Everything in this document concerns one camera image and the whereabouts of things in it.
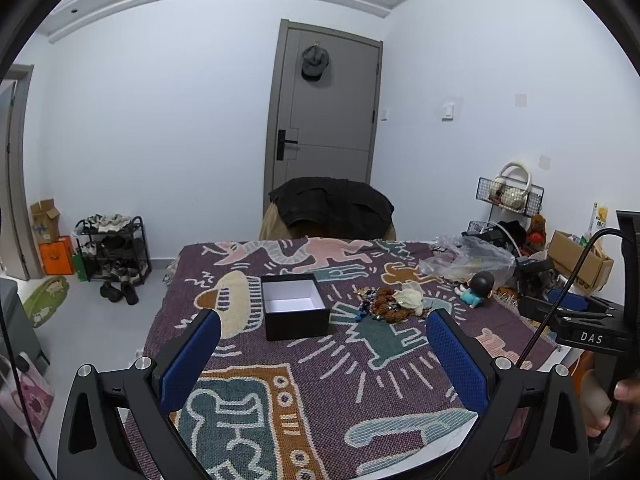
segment baseboard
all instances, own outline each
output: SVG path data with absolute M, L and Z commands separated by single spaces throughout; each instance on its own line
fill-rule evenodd
M 175 258 L 151 258 L 151 267 L 154 269 L 166 269 L 175 261 Z

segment shopping bag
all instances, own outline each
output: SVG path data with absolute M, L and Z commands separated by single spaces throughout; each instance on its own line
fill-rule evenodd
M 7 374 L 4 374 L 2 370 L 0 370 L 0 377 L 2 377 L 4 381 L 2 386 L 0 386 L 0 406 L 5 410 L 7 415 L 13 419 L 18 427 L 30 436 L 27 421 L 22 412 L 20 396 L 15 386 L 11 364 L 9 360 L 1 354 L 0 360 L 2 360 L 8 368 Z M 49 415 L 51 403 L 53 402 L 53 388 L 36 369 L 27 354 L 20 352 L 16 360 L 20 361 L 18 363 L 18 378 L 27 406 L 27 412 L 29 413 L 29 419 L 36 436 L 40 436 L 42 426 L 47 415 Z

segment rug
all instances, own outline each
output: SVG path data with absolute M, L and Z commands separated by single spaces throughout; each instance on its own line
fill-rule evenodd
M 172 421 L 215 479 L 347 480 L 399 462 L 460 427 L 464 409 L 425 336 L 424 320 L 356 322 L 363 286 L 419 283 L 492 356 L 515 361 L 531 336 L 495 301 L 469 309 L 451 284 L 420 273 L 427 244 L 332 238 L 219 242 L 185 247 L 149 332 L 155 355 L 203 308 L 222 319 L 222 340 Z M 268 342 L 260 276 L 313 272 L 331 306 L 330 333 Z M 539 342 L 526 367 L 554 346 Z M 127 433 L 158 479 L 132 420 Z
M 37 328 L 48 321 L 66 299 L 69 283 L 64 276 L 53 276 L 39 285 L 24 301 L 24 311 Z

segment door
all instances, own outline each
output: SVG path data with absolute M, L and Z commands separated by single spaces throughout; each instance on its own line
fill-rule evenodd
M 266 192 L 301 176 L 368 182 L 382 44 L 330 29 L 284 23 L 279 92 L 272 92 L 270 108 L 270 112 L 276 110 L 276 120 L 270 121 L 275 131 L 268 135 L 271 150 L 267 153 L 273 159 L 271 164 L 267 161 L 266 169 L 273 168 L 273 173 L 271 179 L 266 175 Z M 319 81 L 302 77 L 302 54 L 313 45 L 324 48 L 330 57 Z M 274 87 L 277 64 L 276 54 Z
M 20 250 L 17 232 L 15 231 L 9 186 L 8 141 L 15 86 L 15 81 L 4 80 L 0 82 L 0 147 L 2 149 L 0 156 L 0 213 L 2 214 L 0 258 L 8 276 L 28 280 L 29 275 Z

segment door frame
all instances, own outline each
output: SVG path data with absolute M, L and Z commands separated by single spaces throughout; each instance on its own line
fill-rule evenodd
M 18 245 L 24 257 L 24 267 L 27 271 L 28 280 L 41 278 L 44 275 L 38 251 L 33 241 L 33 232 L 31 231 L 30 215 L 24 192 L 24 168 L 22 164 L 24 118 L 27 112 L 27 95 L 32 73 L 33 65 L 12 64 L 4 77 L 4 79 L 12 79 L 17 82 L 14 92 L 14 106 L 11 113 L 11 126 L 8 133 L 8 142 L 11 148 L 7 157 L 7 171 L 14 229 Z
M 318 27 L 317 25 L 309 25 L 307 23 L 290 22 L 289 20 L 280 20 L 280 31 L 278 33 L 278 43 L 276 44 L 276 57 L 273 63 L 273 78 L 271 80 L 271 96 L 269 99 L 269 116 L 267 118 L 267 141 L 264 150 L 264 195 L 262 200 L 262 213 L 264 214 L 271 203 L 269 193 L 273 189 L 273 168 L 276 154 L 276 131 L 278 129 L 278 110 L 280 108 L 280 88 L 282 86 L 282 70 L 284 68 L 284 53 L 287 46 L 287 36 L 289 30 L 305 30 L 308 32 L 317 32 L 318 34 L 326 34 L 328 36 L 336 36 L 344 40 L 357 41 L 378 49 L 378 74 L 376 77 L 376 97 L 374 101 L 375 117 L 371 125 L 371 145 L 369 149 L 369 160 L 367 161 L 367 184 L 371 180 L 371 167 L 373 164 L 373 152 L 376 143 L 376 131 L 378 129 L 378 107 L 380 106 L 380 81 L 382 80 L 382 41 L 371 40 L 335 30 L 333 28 Z

